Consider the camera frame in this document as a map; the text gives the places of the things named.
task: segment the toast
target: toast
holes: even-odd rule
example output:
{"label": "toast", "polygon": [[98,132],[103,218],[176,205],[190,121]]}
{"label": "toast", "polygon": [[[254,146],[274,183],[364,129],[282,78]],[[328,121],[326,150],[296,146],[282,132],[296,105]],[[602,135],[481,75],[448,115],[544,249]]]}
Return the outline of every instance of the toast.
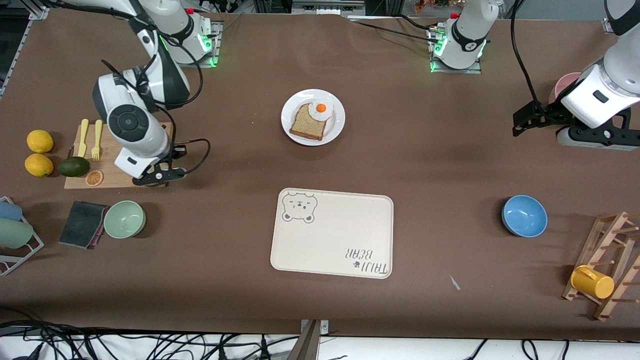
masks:
{"label": "toast", "polygon": [[325,126],[326,121],[314,120],[311,115],[309,115],[309,104],[304,104],[300,107],[300,110],[298,110],[296,120],[293,122],[293,126],[291,126],[289,132],[293,135],[322,141]]}

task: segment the cup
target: cup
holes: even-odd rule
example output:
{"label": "cup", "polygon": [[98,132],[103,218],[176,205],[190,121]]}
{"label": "cup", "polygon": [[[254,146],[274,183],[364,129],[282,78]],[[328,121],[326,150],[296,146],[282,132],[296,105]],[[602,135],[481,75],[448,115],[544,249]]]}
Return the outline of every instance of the cup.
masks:
{"label": "cup", "polygon": [[567,86],[571,85],[571,83],[573,83],[574,81],[578,80],[579,77],[580,77],[580,72],[571,72],[561,77],[560,80],[557,81],[556,85],[554,86],[554,89],[551,91],[551,94],[549,95],[549,104],[556,101],[558,95],[560,95],[562,90],[564,90]]}
{"label": "cup", "polygon": [[0,246],[17,249],[33,236],[33,226],[9,218],[0,218]]}
{"label": "cup", "polygon": [[0,218],[10,218],[15,221],[22,219],[22,208],[10,202],[0,201]]}
{"label": "cup", "polygon": [[610,276],[581,265],[571,274],[571,286],[598,299],[605,299],[613,292],[614,283]]}

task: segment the avocado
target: avocado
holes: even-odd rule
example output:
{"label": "avocado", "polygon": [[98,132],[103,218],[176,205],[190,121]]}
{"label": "avocado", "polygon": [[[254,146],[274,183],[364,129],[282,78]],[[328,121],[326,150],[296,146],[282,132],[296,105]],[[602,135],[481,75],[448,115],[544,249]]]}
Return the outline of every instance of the avocado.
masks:
{"label": "avocado", "polygon": [[73,156],[63,160],[58,165],[58,172],[60,175],[66,177],[80,177],[89,172],[90,168],[91,165],[89,165],[87,159],[81,158],[80,156]]}

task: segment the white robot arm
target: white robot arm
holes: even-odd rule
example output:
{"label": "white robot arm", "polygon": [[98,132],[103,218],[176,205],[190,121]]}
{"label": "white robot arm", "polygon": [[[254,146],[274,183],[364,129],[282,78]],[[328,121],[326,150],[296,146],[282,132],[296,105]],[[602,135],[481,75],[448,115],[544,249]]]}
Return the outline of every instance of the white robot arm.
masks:
{"label": "white robot arm", "polygon": [[203,35],[195,24],[205,21],[193,20],[182,7],[178,9],[178,0],[66,0],[53,4],[119,15],[129,21],[151,60],[145,66],[122,72],[111,68],[113,73],[101,76],[93,89],[98,113],[122,145],[115,165],[132,176],[137,185],[162,184],[184,177],[187,172],[173,168],[172,160],[186,152],[172,146],[173,140],[152,113],[179,108],[193,100],[188,99],[189,82],[172,55],[184,61],[187,57],[188,63],[204,56]]}
{"label": "white robot arm", "polygon": [[618,42],[582,72],[561,102],[591,129],[640,101],[640,0],[608,0]]}
{"label": "white robot arm", "polygon": [[467,0],[460,17],[438,25],[445,36],[434,55],[450,68],[469,68],[480,57],[498,13],[496,0]]}
{"label": "white robot arm", "polygon": [[[533,101],[513,114],[513,136],[533,127],[563,126],[563,145],[634,150],[640,131],[629,127],[630,107],[640,101],[640,0],[605,0],[618,41],[548,106]],[[621,127],[612,118],[623,119]]]}

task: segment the green cup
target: green cup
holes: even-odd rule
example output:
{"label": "green cup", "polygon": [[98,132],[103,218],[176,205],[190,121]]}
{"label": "green cup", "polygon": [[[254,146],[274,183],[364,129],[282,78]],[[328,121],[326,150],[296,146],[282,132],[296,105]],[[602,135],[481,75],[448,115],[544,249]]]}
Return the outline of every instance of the green cup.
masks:
{"label": "green cup", "polygon": [[33,226],[8,218],[0,218],[0,246],[17,249],[33,236]]}

